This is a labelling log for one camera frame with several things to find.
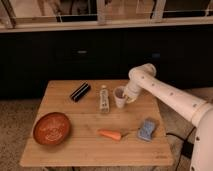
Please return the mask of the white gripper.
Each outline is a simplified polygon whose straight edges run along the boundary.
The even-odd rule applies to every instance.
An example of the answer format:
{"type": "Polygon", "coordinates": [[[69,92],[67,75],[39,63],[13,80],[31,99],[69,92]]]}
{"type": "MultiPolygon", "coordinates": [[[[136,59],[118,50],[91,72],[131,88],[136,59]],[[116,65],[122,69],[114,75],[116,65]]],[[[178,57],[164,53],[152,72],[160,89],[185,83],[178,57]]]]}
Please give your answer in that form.
{"type": "Polygon", "coordinates": [[[133,81],[129,81],[124,88],[126,103],[133,103],[140,95],[142,88],[133,81]]]}

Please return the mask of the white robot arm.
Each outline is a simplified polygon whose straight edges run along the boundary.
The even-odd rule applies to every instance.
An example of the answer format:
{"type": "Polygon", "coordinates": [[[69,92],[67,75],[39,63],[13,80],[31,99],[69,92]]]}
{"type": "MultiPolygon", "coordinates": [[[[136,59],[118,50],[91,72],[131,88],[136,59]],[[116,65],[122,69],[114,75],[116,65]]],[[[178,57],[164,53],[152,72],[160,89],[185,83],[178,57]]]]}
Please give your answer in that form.
{"type": "Polygon", "coordinates": [[[132,68],[123,96],[132,103],[145,89],[175,110],[196,128],[190,171],[213,171],[213,104],[155,78],[156,68],[147,63],[132,68]]]}

